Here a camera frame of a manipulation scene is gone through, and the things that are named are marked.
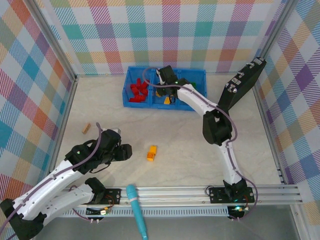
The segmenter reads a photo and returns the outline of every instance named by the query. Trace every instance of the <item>blue marker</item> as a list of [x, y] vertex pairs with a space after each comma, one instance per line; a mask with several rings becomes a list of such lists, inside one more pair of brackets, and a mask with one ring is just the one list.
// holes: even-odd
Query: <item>blue marker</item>
[[131, 203], [136, 225], [138, 226], [139, 232], [141, 233], [142, 240], [148, 240], [147, 228], [146, 228], [144, 217], [142, 216], [142, 212], [139, 206], [138, 193], [136, 191], [136, 187], [131, 184], [128, 185], [126, 187], [126, 195], [128, 196], [128, 199]]

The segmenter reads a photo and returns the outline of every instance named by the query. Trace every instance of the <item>yellow object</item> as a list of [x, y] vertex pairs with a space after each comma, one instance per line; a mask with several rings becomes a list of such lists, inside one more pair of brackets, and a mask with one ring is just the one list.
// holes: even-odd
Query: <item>yellow object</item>
[[168, 96], [165, 98], [164, 104], [170, 104], [170, 98]]
[[149, 152], [146, 155], [146, 159], [150, 162], [153, 162], [155, 160], [155, 156], [157, 153], [157, 146], [150, 146]]

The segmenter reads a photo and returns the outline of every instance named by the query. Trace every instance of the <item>small wooden piece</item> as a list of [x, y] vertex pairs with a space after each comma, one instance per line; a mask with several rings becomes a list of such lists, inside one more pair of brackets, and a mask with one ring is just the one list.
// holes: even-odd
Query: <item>small wooden piece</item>
[[82, 130], [82, 133], [86, 134], [90, 128], [91, 128], [91, 124], [90, 124], [90, 122], [87, 122], [87, 124], [84, 126], [84, 128]]

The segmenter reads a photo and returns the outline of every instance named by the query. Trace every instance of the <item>beige floor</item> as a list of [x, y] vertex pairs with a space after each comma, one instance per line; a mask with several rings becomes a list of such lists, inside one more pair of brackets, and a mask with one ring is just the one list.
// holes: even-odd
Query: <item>beige floor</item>
[[[217, 103], [230, 75], [207, 75], [207, 97]], [[97, 177], [105, 186], [139, 187], [222, 185], [222, 156], [202, 135], [202, 119], [196, 112], [125, 108], [122, 89], [125, 76], [81, 78], [63, 137], [58, 163], [74, 146], [98, 136], [103, 128], [120, 128], [122, 143], [132, 145], [132, 157], [113, 162]], [[230, 111], [239, 131], [234, 152], [243, 174], [256, 184], [280, 180], [252, 91]], [[86, 135], [82, 128], [92, 124]], [[146, 159], [150, 145], [157, 145], [154, 162]]]

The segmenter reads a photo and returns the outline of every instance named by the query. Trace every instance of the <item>blue bin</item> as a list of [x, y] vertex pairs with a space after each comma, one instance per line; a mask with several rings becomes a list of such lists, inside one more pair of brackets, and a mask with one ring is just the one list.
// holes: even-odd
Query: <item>blue bin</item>
[[[143, 82], [142, 73], [145, 68], [146, 67], [138, 66], [128, 67], [122, 91], [124, 107], [193, 111], [189, 105], [183, 101], [180, 101], [179, 99], [177, 99], [175, 103], [164, 104], [166, 96], [158, 97], [156, 95], [156, 88], [152, 86], [148, 86], [148, 96], [144, 102], [129, 102], [129, 99], [134, 97], [134, 94], [130, 89], [130, 85], [136, 84], [138, 78], [140, 78], [141, 82]], [[195, 83], [195, 89], [203, 96], [207, 97], [207, 81], [205, 70], [174, 68], [173, 71], [177, 75], [178, 79], [185, 78], [190, 83]], [[160, 82], [155, 69], [147, 71], [146, 79], [150, 80], [152, 84], [158, 84]]]

